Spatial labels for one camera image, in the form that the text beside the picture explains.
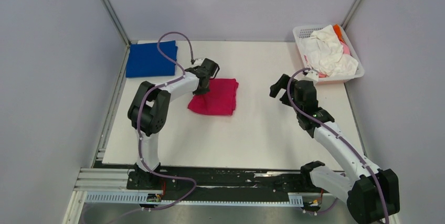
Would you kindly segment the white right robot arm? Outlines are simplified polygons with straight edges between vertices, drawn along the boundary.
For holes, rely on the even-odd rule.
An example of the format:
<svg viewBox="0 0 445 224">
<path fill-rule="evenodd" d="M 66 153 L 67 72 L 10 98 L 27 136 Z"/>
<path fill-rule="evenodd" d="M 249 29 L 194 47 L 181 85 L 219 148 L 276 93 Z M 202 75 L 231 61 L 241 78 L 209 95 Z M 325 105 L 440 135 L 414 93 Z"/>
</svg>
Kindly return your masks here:
<svg viewBox="0 0 445 224">
<path fill-rule="evenodd" d="M 315 80 L 310 78 L 310 72 L 302 80 L 283 74 L 269 93 L 275 98 L 285 91 L 281 103 L 293 107 L 301 129 L 320 143 L 345 173 L 341 175 L 313 161 L 301 167 L 301 187 L 306 191 L 328 191 L 346 204 L 357 223 L 388 221 L 400 212 L 398 176 L 392 169 L 381 169 L 352 146 L 334 118 L 319 106 Z"/>
</svg>

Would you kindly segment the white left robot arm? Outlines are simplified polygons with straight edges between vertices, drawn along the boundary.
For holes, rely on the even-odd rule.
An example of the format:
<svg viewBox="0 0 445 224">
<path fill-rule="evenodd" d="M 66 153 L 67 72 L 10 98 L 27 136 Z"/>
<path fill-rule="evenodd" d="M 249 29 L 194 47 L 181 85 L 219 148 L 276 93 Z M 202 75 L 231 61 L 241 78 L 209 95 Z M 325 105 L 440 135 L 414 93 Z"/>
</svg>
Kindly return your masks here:
<svg viewBox="0 0 445 224">
<path fill-rule="evenodd" d="M 205 58 L 200 64 L 182 69 L 182 74 L 159 84 L 144 81 L 140 84 L 128 110 L 128 119 L 137 135 L 137 160 L 135 173 L 148 189 L 156 188 L 161 175 L 158 157 L 158 135 L 166 124 L 169 105 L 186 94 L 206 94 L 210 91 L 210 80 L 220 67 Z"/>
</svg>

